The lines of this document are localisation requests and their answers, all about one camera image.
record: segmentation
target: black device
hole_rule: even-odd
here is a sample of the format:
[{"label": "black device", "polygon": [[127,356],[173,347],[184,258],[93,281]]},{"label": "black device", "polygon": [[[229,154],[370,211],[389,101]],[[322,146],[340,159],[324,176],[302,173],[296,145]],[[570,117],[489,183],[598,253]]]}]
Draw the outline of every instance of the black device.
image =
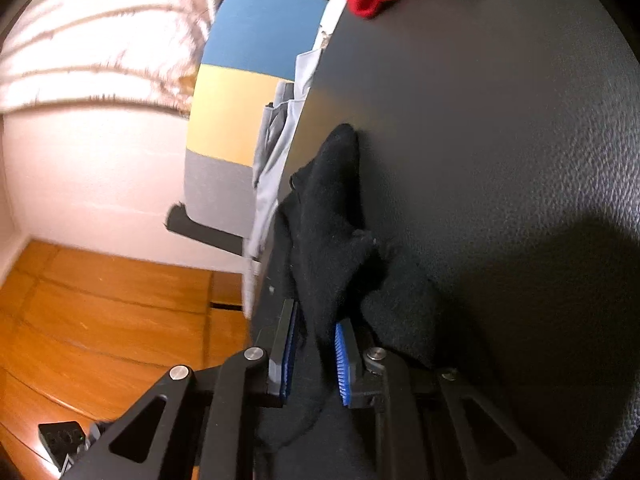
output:
[{"label": "black device", "polygon": [[[298,306],[222,366],[169,370],[118,420],[39,425],[65,480],[250,480],[258,408],[280,408],[291,384]],[[375,418],[381,480],[563,480],[566,477],[453,369],[411,367],[349,319],[337,325],[340,393]]]}]

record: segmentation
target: wooden floor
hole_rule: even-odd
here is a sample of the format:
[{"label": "wooden floor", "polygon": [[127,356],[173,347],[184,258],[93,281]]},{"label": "wooden floor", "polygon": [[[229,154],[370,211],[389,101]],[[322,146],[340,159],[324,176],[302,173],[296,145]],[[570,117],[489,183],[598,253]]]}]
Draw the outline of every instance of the wooden floor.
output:
[{"label": "wooden floor", "polygon": [[236,274],[32,241],[0,289],[0,443],[25,480],[59,476],[37,425],[121,415],[175,364],[244,348]]}]

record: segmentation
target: gray cloth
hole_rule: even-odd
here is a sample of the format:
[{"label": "gray cloth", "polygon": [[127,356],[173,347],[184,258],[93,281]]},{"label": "gray cloth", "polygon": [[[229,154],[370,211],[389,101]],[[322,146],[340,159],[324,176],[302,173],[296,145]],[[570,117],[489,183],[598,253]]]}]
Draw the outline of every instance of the gray cloth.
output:
[{"label": "gray cloth", "polygon": [[255,191],[254,225],[243,248],[246,265],[242,274],[242,309],[247,318],[251,317],[254,305],[255,278],[259,273],[257,260],[264,250],[271,219],[278,208],[282,170],[321,53],[322,50],[318,48],[299,54],[296,57],[295,81],[280,81],[273,102],[266,105],[262,112],[252,177]]}]

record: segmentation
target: chair backrest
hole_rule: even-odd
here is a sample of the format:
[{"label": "chair backrest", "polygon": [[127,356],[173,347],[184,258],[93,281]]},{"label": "chair backrest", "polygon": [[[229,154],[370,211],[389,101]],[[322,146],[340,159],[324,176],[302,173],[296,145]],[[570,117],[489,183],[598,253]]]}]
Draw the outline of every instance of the chair backrest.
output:
[{"label": "chair backrest", "polygon": [[368,225],[470,314],[521,427],[571,478],[606,478],[640,424],[640,65],[609,13],[345,13],[283,182],[340,122],[363,131]]}]

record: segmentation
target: metal screw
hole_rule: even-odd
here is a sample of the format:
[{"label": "metal screw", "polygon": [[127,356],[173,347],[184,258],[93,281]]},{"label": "metal screw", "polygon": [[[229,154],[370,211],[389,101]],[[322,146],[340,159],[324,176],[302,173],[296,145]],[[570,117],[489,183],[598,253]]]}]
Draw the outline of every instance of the metal screw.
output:
[{"label": "metal screw", "polygon": [[386,357],[386,350],[379,346],[373,346],[367,350],[367,357],[372,361],[382,361]]},{"label": "metal screw", "polygon": [[452,368],[451,370],[443,372],[440,375],[446,381],[455,381],[457,373],[458,373],[458,371],[455,368]]},{"label": "metal screw", "polygon": [[258,359],[261,359],[263,355],[264,350],[257,346],[252,346],[244,351],[244,357],[249,361],[257,361]]},{"label": "metal screw", "polygon": [[169,377],[171,377],[174,381],[179,381],[180,379],[185,378],[189,375],[189,369],[184,365],[177,365],[171,368],[169,371]]}]

